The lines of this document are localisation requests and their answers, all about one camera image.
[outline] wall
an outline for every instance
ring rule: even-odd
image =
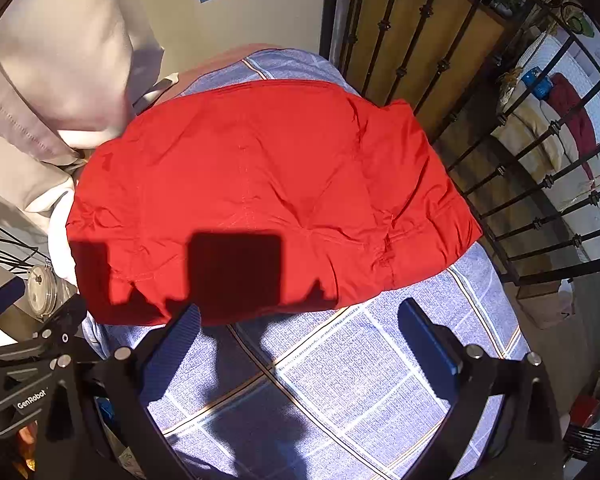
[[[413,32],[420,19],[419,8],[426,0],[396,0],[391,15],[391,29],[380,49],[378,62],[366,96],[376,104],[384,100],[395,78]],[[351,57],[347,80],[361,89],[371,53],[378,36],[378,22],[384,14],[387,0],[364,0],[358,42]],[[435,0],[433,15],[427,20],[420,40],[407,66],[394,98],[403,98],[415,106],[429,84],[451,45],[456,32],[471,6],[470,0]],[[458,49],[451,59],[451,68],[443,73],[429,96],[418,120],[425,131],[432,130],[448,113],[462,90],[471,81],[484,58],[504,30],[501,18],[490,10],[479,9]]]
[[[42,215],[27,215],[17,209],[15,206],[7,203],[0,197],[0,227],[11,233],[24,244],[32,247],[39,247],[40,250],[48,255],[46,246],[46,235],[43,232],[45,220]],[[7,235],[0,232],[0,238],[8,238]],[[21,249],[11,244],[2,244],[0,250],[6,251],[16,258],[25,258],[30,251]],[[44,259],[39,256],[32,258],[32,263],[44,263]]]
[[[161,75],[181,72],[245,43],[317,52],[322,1],[142,0],[165,49]],[[345,0],[341,2],[346,8]]]

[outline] screw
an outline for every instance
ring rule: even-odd
[[[533,366],[539,366],[542,363],[542,358],[535,352],[529,352],[526,355],[526,360],[529,361]]]
[[[70,355],[62,354],[58,358],[58,366],[61,367],[61,368],[67,368],[70,363],[71,363],[71,356]]]
[[[115,357],[118,361],[125,361],[129,359],[131,355],[131,348],[128,346],[121,346],[115,352],[113,352],[113,357]]]
[[[478,345],[467,345],[464,350],[471,359],[480,359],[484,355],[484,350]]]

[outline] wrought iron bar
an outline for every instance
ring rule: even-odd
[[[560,133],[560,128],[566,124],[567,121],[569,121],[573,115],[575,113],[577,113],[579,110],[581,110],[582,108],[584,108],[584,106],[591,101],[591,99],[593,99],[593,97],[600,92],[600,79],[598,80],[598,82],[591,88],[591,90],[589,90],[583,98],[580,99],[580,101],[578,101],[575,105],[573,105],[573,107],[571,107],[567,113],[565,113],[564,117],[560,118],[559,121],[551,121],[551,124],[549,125],[549,127],[547,128],[547,130],[540,135],[536,140],[534,140],[533,142],[529,143],[527,146],[525,146],[524,148],[522,148],[522,150],[520,150],[512,160],[505,162],[501,165],[499,165],[495,170],[493,170],[492,173],[488,174],[484,179],[482,179],[480,182],[478,182],[477,184],[475,184],[474,186],[471,186],[466,192],[466,195],[471,195],[471,193],[475,192],[478,188],[484,186],[486,183],[490,182],[491,180],[494,179],[494,177],[498,176],[498,175],[502,175],[504,174],[505,170],[511,166],[513,163],[517,162],[518,160],[520,160],[522,157],[524,157],[527,153],[529,153],[532,149],[538,147],[540,144],[542,144],[545,140],[548,139],[549,136],[551,135],[558,135]]]
[[[535,3],[528,0],[518,15],[507,23],[506,30],[500,36],[496,45],[491,49],[490,54],[484,60],[484,63],[478,69],[478,72],[472,78],[471,82],[464,88],[460,97],[454,103],[451,111],[444,117],[440,125],[433,131],[430,143],[433,145],[445,132],[451,123],[458,120],[458,115],[469,102],[474,92],[480,88],[480,85],[490,78],[491,74],[502,65],[502,56],[509,49],[513,39],[517,36],[520,27],[522,27],[529,13],[535,7]]]
[[[538,249],[536,251],[529,251],[528,253],[523,253],[523,254],[517,254],[516,256],[511,256],[509,257],[509,259],[512,262],[515,262],[517,260],[524,260],[526,258],[531,258],[532,256],[538,256],[539,254],[545,254],[545,253],[550,253],[552,251],[557,251],[558,249],[563,249],[565,247],[570,247],[570,246],[574,246],[574,247],[581,247],[583,242],[586,242],[588,240],[591,240],[592,238],[597,238],[600,236],[600,229],[596,229],[595,231],[592,231],[590,233],[587,233],[585,235],[573,235],[573,238],[571,240],[567,240],[566,242],[560,242],[542,249]]]
[[[456,48],[458,48],[458,45],[462,41],[462,38],[464,38],[464,35],[466,34],[467,29],[469,28],[469,25],[471,25],[471,22],[474,19],[475,13],[478,11],[478,7],[480,6],[481,1],[482,0],[473,0],[471,7],[469,8],[469,12],[464,17],[464,21],[462,22],[462,25],[460,25],[460,29],[458,30],[456,37],[454,38],[453,42],[451,43],[449,50],[447,51],[445,57],[443,57],[438,62],[438,69],[436,70],[436,73],[433,75],[433,78],[429,82],[429,85],[427,86],[426,90],[424,91],[424,94],[422,94],[422,97],[418,101],[418,104],[416,105],[416,107],[413,111],[414,115],[418,114],[418,112],[420,111],[420,109],[422,108],[424,103],[427,101],[427,99],[431,95],[431,92],[433,92],[433,89],[435,88],[436,84],[438,83],[438,80],[442,76],[443,72],[446,72],[447,70],[449,70],[451,68],[451,58],[453,57],[453,54],[456,52]]]
[[[345,20],[344,29],[342,33],[342,44],[340,45],[340,55],[338,56],[337,69],[342,70],[344,63],[344,55],[349,44],[347,38],[349,37],[349,29],[351,28],[351,20],[353,18],[353,11],[356,5],[356,0],[349,0],[349,8],[347,9],[347,18]]]
[[[503,209],[506,209],[507,207],[515,204],[516,202],[519,202],[520,200],[523,200],[526,197],[528,197],[530,195],[533,195],[533,193],[535,193],[536,191],[544,189],[545,187],[551,187],[556,180],[558,180],[559,178],[564,177],[567,173],[570,173],[575,168],[577,168],[578,166],[581,166],[582,164],[584,164],[585,162],[587,162],[590,158],[595,157],[599,153],[600,153],[600,143],[599,143],[599,145],[596,146],[596,149],[593,150],[592,152],[589,152],[586,155],[581,156],[578,160],[575,160],[574,162],[572,162],[568,166],[565,166],[564,168],[562,168],[557,173],[546,175],[544,177],[544,179],[542,180],[542,182],[540,182],[539,184],[535,184],[530,189],[527,189],[526,191],[524,191],[524,192],[520,193],[519,195],[513,197],[511,200],[507,200],[504,204],[501,204],[501,205],[499,205],[497,207],[494,207],[490,211],[487,211],[486,213],[483,213],[481,215],[481,217],[482,218],[487,218],[487,216],[491,216],[493,214],[496,214],[497,212],[502,211]]]
[[[496,116],[496,121],[495,123],[489,127],[489,129],[487,131],[485,131],[483,134],[481,134],[476,140],[475,142],[469,146],[469,148],[467,150],[464,151],[464,153],[462,155],[460,155],[458,158],[456,158],[455,161],[453,161],[453,163],[451,164],[451,166],[449,166],[448,168],[446,168],[447,172],[453,170],[453,168],[455,168],[458,164],[460,164],[460,162],[462,162],[463,160],[465,160],[465,158],[467,158],[467,156],[475,149],[477,148],[483,141],[484,139],[488,138],[495,130],[498,126],[504,126],[504,124],[507,123],[507,118],[514,112],[516,111],[516,108],[518,108],[521,104],[522,101],[524,101],[527,96],[529,94],[531,94],[531,92],[540,84],[540,82],[542,81],[542,79],[544,79],[547,74],[552,70],[552,68],[558,63],[558,61],[560,61],[560,58],[564,55],[565,52],[567,52],[567,50],[569,49],[569,47],[573,44],[573,36],[570,36],[567,38],[567,40],[564,42],[563,46],[560,47],[560,49],[558,50],[558,52],[556,52],[555,56],[553,56],[551,58],[551,60],[549,61],[549,63],[547,63],[547,65],[542,69],[542,72],[539,73],[538,77],[536,78],[536,80],[531,84],[531,86],[528,86],[524,92],[522,92],[522,94],[520,94],[520,97],[518,97],[515,102],[509,107],[507,108],[507,110],[504,113],[498,114]]]
[[[378,60],[378,54],[380,53],[380,47],[382,46],[382,40],[384,40],[384,35],[391,28],[390,18],[391,11],[394,9],[395,0],[387,0],[386,8],[384,10],[384,16],[382,20],[378,23],[378,38],[376,39],[376,46],[374,47],[373,54],[371,55],[371,61],[369,62],[369,69],[366,71],[365,83],[362,86],[362,91],[360,95],[362,97],[365,96],[366,90],[369,87],[369,82],[371,81],[371,75],[374,72],[374,68],[376,66],[376,60]]]
[[[540,254],[550,253],[551,251],[557,251],[558,249],[563,249],[565,247],[571,247],[572,245],[575,245],[574,238],[572,238],[571,240],[567,240],[566,242],[559,242],[557,244],[554,244],[554,245],[551,245],[551,246],[548,246],[548,247],[545,247],[542,249],[538,249],[535,251],[529,251],[528,253],[517,254],[516,256],[510,256],[509,260],[511,260],[512,262],[516,262],[519,260],[524,260],[526,258],[531,258],[532,256],[539,256]]]
[[[347,43],[347,56],[344,61],[344,67],[342,68],[342,76],[344,78],[347,77],[347,72],[349,71],[349,62],[351,61],[351,54],[353,53],[353,47],[358,41],[358,37],[356,33],[358,32],[358,22],[360,21],[360,11],[362,10],[362,1],[356,1],[356,10],[353,14],[353,25],[351,30],[347,31],[347,35],[344,38],[343,42]]]
[[[583,198],[579,202],[576,202],[575,204],[568,206],[567,208],[563,209],[562,211],[558,211],[557,213],[554,213],[552,215],[545,216],[544,218],[535,218],[533,222],[529,222],[528,224],[523,225],[522,227],[513,229],[513,231],[509,231],[508,233],[504,233],[499,236],[496,236],[496,240],[498,240],[498,241],[506,240],[507,238],[511,238],[512,236],[519,235],[520,233],[524,233],[526,231],[530,231],[531,229],[539,229],[544,224],[553,222],[554,220],[557,220],[558,218],[562,218],[563,216],[568,215],[569,213],[573,213],[574,211],[577,211],[578,209],[582,209],[583,207],[586,207],[587,205],[598,205],[599,201],[600,201],[600,191],[596,191],[594,189],[593,191],[591,191],[591,193],[586,198]]]
[[[320,47],[318,52],[324,59],[331,57],[333,25],[336,19],[338,0],[324,0],[322,5],[322,27],[320,28]]]
[[[454,186],[456,186],[458,193],[460,193],[460,195],[466,200],[466,197],[464,197],[464,195],[462,195],[462,190],[458,187],[458,184],[456,184],[454,182]],[[478,223],[480,224],[480,227],[482,228],[482,232],[483,232],[484,236],[487,238],[489,244],[493,248],[493,252],[496,253],[496,256],[501,261],[502,265],[504,266],[505,270],[507,271],[507,276],[509,277],[509,279],[511,281],[517,282],[518,277],[519,277],[518,270],[509,260],[507,251],[504,249],[502,244],[496,240],[496,236],[493,233],[493,230],[491,230],[490,225],[486,221],[483,221],[480,218],[480,215],[478,214],[477,209],[471,203],[471,201],[466,200],[466,204],[469,207],[469,211],[471,212],[471,214],[474,216],[475,219],[477,219]]]
[[[600,258],[592,262],[585,262],[573,266],[562,267],[561,269],[546,270],[545,272],[536,272],[520,276],[516,281],[517,286],[536,285],[537,283],[558,282],[568,278],[577,278],[585,274],[600,272]]]
[[[404,59],[402,63],[395,71],[395,80],[394,84],[391,86],[389,90],[389,94],[384,101],[384,104],[387,105],[391,102],[391,99],[394,98],[395,91],[398,89],[398,85],[402,78],[407,74],[407,64],[411,59],[411,54],[413,54],[414,49],[416,48],[416,44],[420,39],[420,35],[422,30],[424,29],[425,23],[427,20],[433,15],[433,0],[427,0],[425,4],[420,7],[420,19],[418,20],[418,25],[416,26],[416,30],[413,32],[413,36],[411,37],[411,41],[409,42],[409,46],[407,47],[407,53],[404,55]]]

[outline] red cloth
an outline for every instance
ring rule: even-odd
[[[481,235],[408,104],[298,80],[148,110],[96,150],[66,228],[93,317],[134,325],[344,307]]]
[[[551,77],[551,82],[554,86],[551,88],[546,101],[560,117],[564,117],[571,108],[580,102],[580,96],[568,79],[560,72]],[[596,134],[591,119],[589,119],[589,115],[584,108],[574,113],[566,122],[566,125],[576,141],[580,156],[587,155],[587,153],[596,149]],[[589,179],[593,180],[593,172],[589,167],[589,163],[585,162],[582,167]]]

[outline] floor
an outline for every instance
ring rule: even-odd
[[[440,141],[435,144],[443,162],[449,164],[454,156],[462,153],[479,132],[488,128],[493,121],[495,92],[484,88],[465,107],[459,119],[448,127]],[[461,189],[491,173],[507,156],[496,141],[488,139],[451,173]],[[496,177],[490,184],[471,195],[478,211],[485,211],[508,198],[522,192],[531,184],[530,177],[522,167],[512,171],[513,177],[507,180]],[[529,197],[516,205],[491,217],[490,225],[497,234],[532,221],[536,216],[544,216],[552,206],[544,195]],[[542,230],[532,230],[524,235],[510,238],[506,250],[509,254],[522,253],[565,240],[569,234],[564,225],[558,222],[548,224]],[[483,246],[493,253],[487,240]],[[494,264],[504,270],[497,258]],[[520,274],[539,272],[551,268],[579,263],[574,248],[554,251],[550,255],[522,260],[518,267]],[[559,413],[569,411],[575,397],[591,384],[600,368],[600,273],[582,276],[573,281],[575,314],[559,324],[539,329],[523,311],[516,299],[518,288],[506,283],[504,288],[513,305],[520,329],[531,349],[538,352],[546,365],[556,397]]]

